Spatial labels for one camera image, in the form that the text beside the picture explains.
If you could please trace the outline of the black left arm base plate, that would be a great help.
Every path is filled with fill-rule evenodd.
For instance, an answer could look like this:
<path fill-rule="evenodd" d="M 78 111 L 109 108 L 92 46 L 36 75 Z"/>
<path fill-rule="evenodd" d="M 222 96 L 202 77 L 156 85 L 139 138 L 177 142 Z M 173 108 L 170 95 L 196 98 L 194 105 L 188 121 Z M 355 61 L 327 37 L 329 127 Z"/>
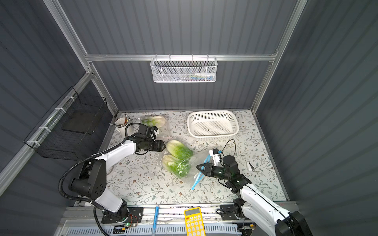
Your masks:
<path fill-rule="evenodd" d="M 140 223 L 143 216 L 143 207 L 121 207 L 118 212 L 105 210 L 101 219 L 102 224 L 137 224 Z"/>

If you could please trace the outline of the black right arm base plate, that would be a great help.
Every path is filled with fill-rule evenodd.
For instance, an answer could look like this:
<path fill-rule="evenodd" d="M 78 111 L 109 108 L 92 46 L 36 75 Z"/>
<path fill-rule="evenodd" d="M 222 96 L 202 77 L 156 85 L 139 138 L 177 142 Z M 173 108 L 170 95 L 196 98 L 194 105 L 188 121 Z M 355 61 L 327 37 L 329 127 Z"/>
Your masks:
<path fill-rule="evenodd" d="M 220 207 L 216 210 L 216 213 L 221 216 L 223 221 L 238 220 L 233 204 L 220 205 Z"/>

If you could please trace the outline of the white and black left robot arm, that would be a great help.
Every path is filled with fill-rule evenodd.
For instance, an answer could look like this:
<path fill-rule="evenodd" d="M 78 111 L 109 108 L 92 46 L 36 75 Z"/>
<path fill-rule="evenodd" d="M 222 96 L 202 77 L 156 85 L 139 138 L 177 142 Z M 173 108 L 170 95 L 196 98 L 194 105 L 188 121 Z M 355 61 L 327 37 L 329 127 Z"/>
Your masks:
<path fill-rule="evenodd" d="M 136 133 L 126 135 L 119 144 L 102 152 L 91 155 L 76 162 L 61 177 L 58 183 L 60 195 L 69 200 L 89 202 L 110 216 L 113 221 L 124 222 L 129 217 L 128 206 L 125 200 L 116 196 L 106 187 L 107 172 L 115 164 L 129 155 L 144 155 L 148 152 L 162 152 L 166 146 L 164 141 L 157 139 L 158 128 L 141 123 L 129 123 L 139 126 Z M 80 195 L 75 197 L 64 191 L 64 181 L 68 174 L 76 167 L 81 170 L 77 177 L 72 178 L 69 190 Z"/>

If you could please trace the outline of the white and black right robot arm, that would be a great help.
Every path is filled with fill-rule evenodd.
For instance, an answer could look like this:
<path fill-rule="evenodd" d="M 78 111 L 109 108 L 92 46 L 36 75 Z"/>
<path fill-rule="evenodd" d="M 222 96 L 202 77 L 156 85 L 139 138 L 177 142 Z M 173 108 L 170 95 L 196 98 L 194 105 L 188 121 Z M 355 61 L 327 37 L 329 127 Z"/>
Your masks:
<path fill-rule="evenodd" d="M 234 156 L 222 158 L 222 165 L 206 162 L 196 168 L 205 176 L 224 180 L 224 186 L 238 196 L 233 200 L 233 214 L 250 219 L 269 236 L 311 236 L 304 216 L 274 203 L 241 174 Z"/>

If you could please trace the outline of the clear zip-top bag blue seal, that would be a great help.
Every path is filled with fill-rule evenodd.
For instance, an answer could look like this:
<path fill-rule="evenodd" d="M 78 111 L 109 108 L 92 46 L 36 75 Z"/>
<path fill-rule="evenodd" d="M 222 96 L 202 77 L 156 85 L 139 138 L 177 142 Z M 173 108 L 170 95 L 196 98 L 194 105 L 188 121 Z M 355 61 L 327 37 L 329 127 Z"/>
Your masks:
<path fill-rule="evenodd" d="M 204 178 L 197 166 L 213 163 L 212 156 L 221 153 L 216 147 L 194 150 L 178 140 L 170 140 L 165 146 L 164 152 L 159 155 L 159 164 L 178 180 L 189 184 L 191 190 L 195 190 Z"/>

